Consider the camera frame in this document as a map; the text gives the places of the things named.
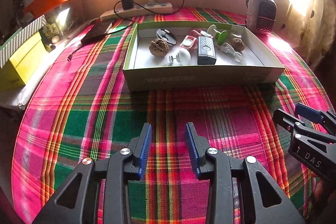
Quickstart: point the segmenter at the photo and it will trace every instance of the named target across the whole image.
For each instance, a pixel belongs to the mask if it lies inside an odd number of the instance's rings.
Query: blue rubber pad
[[[189,152],[189,157],[191,161],[191,166],[193,168],[193,172],[196,175],[196,178],[199,178],[200,171],[200,158],[196,150],[196,146],[194,143],[194,139],[188,124],[185,125],[185,133],[186,133],[186,143]]]
[[[298,103],[295,106],[295,115],[300,115],[313,123],[322,123],[322,117],[318,110]]]
[[[149,151],[151,149],[151,143],[152,143],[152,126],[149,125],[139,158],[139,172],[138,172],[139,180],[142,180],[146,172]]]

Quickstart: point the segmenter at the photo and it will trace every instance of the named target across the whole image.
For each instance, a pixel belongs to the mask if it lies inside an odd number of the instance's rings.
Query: walnut
[[[231,40],[231,46],[236,52],[241,52],[245,48],[244,42],[240,38],[233,38]]]
[[[155,39],[149,46],[149,51],[154,56],[165,56],[169,52],[169,46],[163,39]]]

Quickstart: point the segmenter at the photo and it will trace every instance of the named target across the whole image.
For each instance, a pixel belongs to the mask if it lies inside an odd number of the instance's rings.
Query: plaid tablecloth
[[[244,23],[245,17],[184,8],[175,15],[136,20]],[[128,23],[118,21],[115,26],[122,24]],[[259,37],[286,67],[275,84],[131,93],[122,67],[133,31],[128,28],[85,46],[71,62],[67,56],[76,45],[69,47],[41,81],[24,115],[13,157],[12,192],[19,216],[31,223],[81,159],[109,157],[138,136],[144,122],[152,124],[153,139],[144,180],[130,182],[134,223],[204,223],[209,181],[199,182],[192,173],[184,137],[187,122],[194,122],[199,135],[229,156],[254,155],[307,215],[315,180],[288,154],[290,134],[274,125],[272,115],[277,108],[293,114],[298,102],[321,110],[331,104],[291,47],[273,35]],[[235,197],[238,223],[236,191]]]

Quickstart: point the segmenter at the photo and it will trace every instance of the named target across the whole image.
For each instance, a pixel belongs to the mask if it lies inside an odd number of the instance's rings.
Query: metal screw
[[[210,148],[208,149],[208,153],[209,153],[209,154],[212,154],[212,155],[215,155],[215,154],[218,153],[218,150],[217,150],[216,148],[214,148],[214,147],[210,147]]]
[[[123,148],[120,150],[120,153],[122,155],[128,155],[129,153],[131,153],[131,150],[129,150],[128,148]]]
[[[247,162],[251,163],[251,164],[255,164],[256,163],[256,158],[254,156],[248,156],[246,157]]]
[[[92,162],[92,158],[85,158],[82,160],[82,163],[85,164],[85,165],[88,165]]]

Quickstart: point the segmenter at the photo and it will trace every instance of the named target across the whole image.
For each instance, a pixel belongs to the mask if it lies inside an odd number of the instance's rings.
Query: striped box
[[[5,65],[5,63],[9,60],[9,58],[13,55],[13,53],[24,42],[26,42],[29,37],[31,37],[34,33],[36,33],[46,24],[47,21],[45,19],[45,16],[43,15],[38,19],[34,20],[21,32],[19,32],[16,36],[14,36],[10,41],[8,41],[2,47],[0,47],[0,68],[2,68]]]

